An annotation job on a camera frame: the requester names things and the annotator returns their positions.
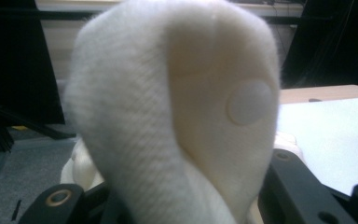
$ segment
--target black monitor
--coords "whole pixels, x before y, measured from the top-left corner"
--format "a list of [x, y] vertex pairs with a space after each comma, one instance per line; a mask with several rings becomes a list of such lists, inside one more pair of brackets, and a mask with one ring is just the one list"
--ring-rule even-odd
[[[5, 0], [0, 8], [36, 5], [34, 0]], [[40, 20], [0, 17], [0, 141], [12, 142], [5, 126], [46, 130], [51, 123], [63, 124], [64, 116]], [[0, 143], [0, 150], [6, 145], [11, 146]]]

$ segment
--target round white button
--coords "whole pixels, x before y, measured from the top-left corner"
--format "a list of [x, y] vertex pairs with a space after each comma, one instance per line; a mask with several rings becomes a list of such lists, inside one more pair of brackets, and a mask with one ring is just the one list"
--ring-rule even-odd
[[228, 117], [235, 124], [251, 124], [270, 111], [273, 107], [272, 99], [271, 89], [264, 81], [244, 81], [228, 98]]

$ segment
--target textured knit fabric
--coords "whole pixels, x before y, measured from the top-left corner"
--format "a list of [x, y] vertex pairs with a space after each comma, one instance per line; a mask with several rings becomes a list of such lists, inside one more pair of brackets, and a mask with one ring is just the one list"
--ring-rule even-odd
[[[303, 162], [303, 153], [296, 144], [296, 138], [289, 133], [276, 132], [274, 148], [284, 149], [295, 153]], [[89, 150], [82, 139], [75, 144], [72, 156], [62, 168], [62, 184], [78, 184], [87, 191], [103, 183], [104, 180], [92, 161]]]
[[136, 223], [245, 223], [268, 168], [279, 67], [226, 1], [125, 1], [76, 40], [66, 98]]

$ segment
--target tan surface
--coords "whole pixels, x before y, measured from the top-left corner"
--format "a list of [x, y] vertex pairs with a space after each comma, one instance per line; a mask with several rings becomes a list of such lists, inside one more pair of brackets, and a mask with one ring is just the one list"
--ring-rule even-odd
[[358, 86], [331, 86], [281, 91], [281, 104], [306, 103], [309, 99], [322, 101], [358, 98]]

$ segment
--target white sheet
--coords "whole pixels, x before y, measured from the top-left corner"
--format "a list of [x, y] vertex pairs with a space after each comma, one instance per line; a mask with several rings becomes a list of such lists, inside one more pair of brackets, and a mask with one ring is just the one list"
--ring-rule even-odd
[[296, 137], [323, 184], [351, 195], [358, 184], [358, 99], [281, 105], [278, 131]]

